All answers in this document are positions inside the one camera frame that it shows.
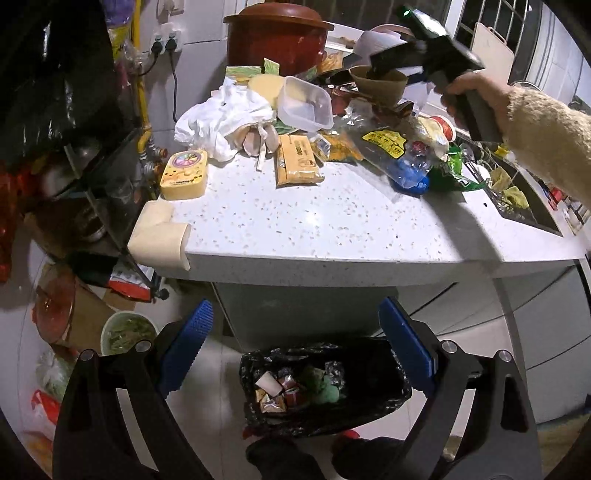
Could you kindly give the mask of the person's right hand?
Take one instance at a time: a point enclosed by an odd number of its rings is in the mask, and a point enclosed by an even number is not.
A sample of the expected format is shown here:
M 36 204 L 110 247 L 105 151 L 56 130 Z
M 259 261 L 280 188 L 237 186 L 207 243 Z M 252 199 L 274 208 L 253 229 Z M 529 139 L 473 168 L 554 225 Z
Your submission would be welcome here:
M 512 91 L 509 85 L 491 79 L 483 73 L 468 72 L 457 77 L 447 87 L 436 88 L 436 92 L 442 95 L 441 103 L 448 114 L 462 127 L 465 127 L 465 119 L 458 110 L 456 97 L 471 91 L 477 92 L 492 109 L 501 133 L 505 134 L 509 125 L 508 108 Z

